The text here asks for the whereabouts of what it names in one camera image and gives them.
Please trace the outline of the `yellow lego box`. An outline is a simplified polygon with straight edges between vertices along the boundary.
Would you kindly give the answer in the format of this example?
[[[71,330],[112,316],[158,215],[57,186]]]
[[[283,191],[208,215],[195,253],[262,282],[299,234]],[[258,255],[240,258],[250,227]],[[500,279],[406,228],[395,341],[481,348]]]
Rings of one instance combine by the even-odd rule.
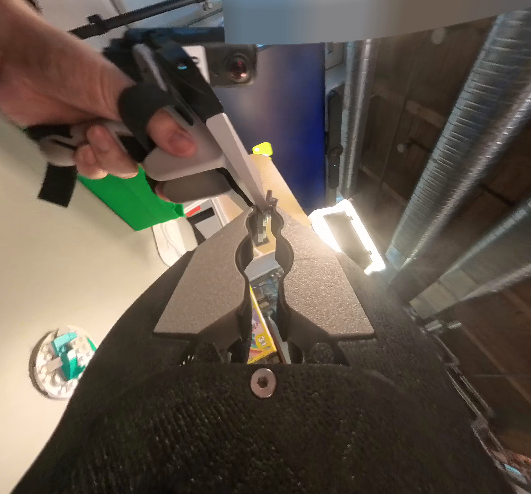
[[[258,363],[277,363],[279,362],[278,351],[273,336],[269,331],[266,319],[256,299],[256,296],[249,288],[252,303],[251,315],[251,343],[249,347],[248,365]]]

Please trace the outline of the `blue panel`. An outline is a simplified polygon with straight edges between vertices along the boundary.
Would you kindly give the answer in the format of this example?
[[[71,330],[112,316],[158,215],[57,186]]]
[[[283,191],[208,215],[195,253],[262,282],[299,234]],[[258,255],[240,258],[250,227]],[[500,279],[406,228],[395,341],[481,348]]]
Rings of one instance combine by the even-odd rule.
[[[306,214],[326,192],[324,43],[262,46],[249,86],[215,88],[250,152],[269,142],[272,161]]]

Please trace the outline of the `teal lego model on round plate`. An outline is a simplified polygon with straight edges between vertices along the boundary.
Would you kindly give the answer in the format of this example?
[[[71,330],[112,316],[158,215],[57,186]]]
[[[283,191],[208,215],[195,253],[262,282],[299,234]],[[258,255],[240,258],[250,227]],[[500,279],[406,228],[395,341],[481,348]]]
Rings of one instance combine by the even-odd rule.
[[[49,331],[34,347],[29,359],[29,377],[44,397],[71,398],[97,344],[83,328],[65,325]]]

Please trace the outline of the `green plastic bin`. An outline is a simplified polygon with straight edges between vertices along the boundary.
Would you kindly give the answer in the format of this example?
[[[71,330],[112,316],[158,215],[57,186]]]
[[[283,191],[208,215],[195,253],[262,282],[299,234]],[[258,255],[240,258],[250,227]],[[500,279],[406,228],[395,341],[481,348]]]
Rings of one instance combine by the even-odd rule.
[[[185,217],[181,204],[164,201],[154,194],[142,168],[130,179],[108,175],[93,180],[79,175],[78,180],[137,232]]]

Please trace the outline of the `thin silver duct pipe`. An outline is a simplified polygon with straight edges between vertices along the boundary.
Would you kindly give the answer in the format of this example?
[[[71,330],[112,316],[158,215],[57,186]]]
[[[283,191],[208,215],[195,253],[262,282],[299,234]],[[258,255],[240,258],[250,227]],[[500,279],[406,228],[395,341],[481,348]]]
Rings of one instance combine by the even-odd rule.
[[[346,198],[353,198],[356,193],[378,44],[377,39],[347,43],[341,128],[343,145],[341,191]]]

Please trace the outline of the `small pale green lego piece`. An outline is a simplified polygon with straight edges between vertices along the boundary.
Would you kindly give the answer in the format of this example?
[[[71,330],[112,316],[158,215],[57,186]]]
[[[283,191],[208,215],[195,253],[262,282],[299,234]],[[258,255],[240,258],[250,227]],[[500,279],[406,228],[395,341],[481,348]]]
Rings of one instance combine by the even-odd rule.
[[[255,246],[262,246],[269,241],[267,226],[271,219],[271,214],[277,205],[277,199],[274,197],[271,189],[267,190],[264,201],[264,205],[255,206],[256,234],[253,236],[253,244]]]

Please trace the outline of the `black rod with clamps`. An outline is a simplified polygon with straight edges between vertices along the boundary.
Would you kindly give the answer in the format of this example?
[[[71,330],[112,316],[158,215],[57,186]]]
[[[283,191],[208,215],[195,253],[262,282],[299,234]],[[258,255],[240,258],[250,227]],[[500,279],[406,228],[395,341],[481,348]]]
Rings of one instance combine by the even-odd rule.
[[[94,14],[87,18],[88,23],[86,25],[70,29],[69,33],[77,38],[86,40],[92,37],[105,35],[114,29],[129,26],[170,11],[193,5],[209,7],[210,3],[210,0],[165,0],[123,14],[118,14],[107,19],[102,18],[98,14]]]

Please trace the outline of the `light wooden board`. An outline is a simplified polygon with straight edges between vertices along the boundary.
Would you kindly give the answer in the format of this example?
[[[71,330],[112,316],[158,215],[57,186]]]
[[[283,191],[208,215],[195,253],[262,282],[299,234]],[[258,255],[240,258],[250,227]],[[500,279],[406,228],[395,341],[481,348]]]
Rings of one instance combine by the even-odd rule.
[[[272,196],[277,199],[277,207],[289,214],[289,216],[301,225],[311,227],[308,216],[303,211],[274,162],[261,154],[251,154],[249,155],[249,159],[260,174],[264,192],[271,190]]]

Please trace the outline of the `person's left hand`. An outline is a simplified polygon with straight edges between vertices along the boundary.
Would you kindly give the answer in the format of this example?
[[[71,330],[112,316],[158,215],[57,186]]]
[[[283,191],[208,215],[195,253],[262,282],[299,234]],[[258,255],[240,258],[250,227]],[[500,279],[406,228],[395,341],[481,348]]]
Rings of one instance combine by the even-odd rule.
[[[26,0],[1,0],[1,113],[17,126],[121,121],[118,99],[134,81],[87,43],[46,21]],[[175,157],[196,144],[166,110],[154,114],[148,136]],[[90,126],[74,154],[89,179],[132,178],[136,162],[102,126]]]

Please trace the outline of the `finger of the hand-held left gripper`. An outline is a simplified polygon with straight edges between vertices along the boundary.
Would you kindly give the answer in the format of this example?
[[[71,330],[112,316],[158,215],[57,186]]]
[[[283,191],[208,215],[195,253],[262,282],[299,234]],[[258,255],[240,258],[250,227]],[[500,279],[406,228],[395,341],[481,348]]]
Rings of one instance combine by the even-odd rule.
[[[225,113],[219,113],[206,121],[206,126],[225,157],[225,166],[236,185],[260,212],[268,209],[266,193],[258,169],[244,148],[235,128]]]

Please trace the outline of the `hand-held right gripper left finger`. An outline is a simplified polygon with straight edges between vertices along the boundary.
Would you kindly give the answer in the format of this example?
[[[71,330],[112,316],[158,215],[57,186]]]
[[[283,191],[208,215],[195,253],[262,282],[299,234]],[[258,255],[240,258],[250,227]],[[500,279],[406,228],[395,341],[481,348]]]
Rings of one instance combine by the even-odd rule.
[[[249,338],[251,302],[245,275],[253,260],[256,209],[248,208],[199,245],[154,333],[174,338]]]

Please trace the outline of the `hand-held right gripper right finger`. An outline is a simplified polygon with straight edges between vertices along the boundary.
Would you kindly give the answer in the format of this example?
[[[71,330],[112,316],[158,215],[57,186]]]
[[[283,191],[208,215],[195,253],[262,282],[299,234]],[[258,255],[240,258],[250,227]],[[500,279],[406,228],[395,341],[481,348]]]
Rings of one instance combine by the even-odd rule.
[[[277,326],[283,340],[359,340],[374,329],[337,253],[280,208],[271,210],[275,260],[283,271]]]

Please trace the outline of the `bright light fixture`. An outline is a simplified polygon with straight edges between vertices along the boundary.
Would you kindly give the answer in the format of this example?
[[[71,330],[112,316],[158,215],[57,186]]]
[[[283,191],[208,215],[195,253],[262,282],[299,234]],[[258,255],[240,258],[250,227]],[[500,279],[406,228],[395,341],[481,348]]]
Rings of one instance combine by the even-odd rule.
[[[309,216],[314,232],[335,252],[349,257],[366,275],[382,272],[386,263],[351,201],[317,209]]]

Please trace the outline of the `large silver ventilation duct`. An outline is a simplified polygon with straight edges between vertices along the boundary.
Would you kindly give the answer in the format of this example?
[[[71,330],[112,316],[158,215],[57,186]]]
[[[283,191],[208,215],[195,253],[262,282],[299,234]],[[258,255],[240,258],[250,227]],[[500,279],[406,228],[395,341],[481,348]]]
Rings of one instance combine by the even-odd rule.
[[[530,7],[500,14],[386,251],[388,279],[435,241],[530,119]]]

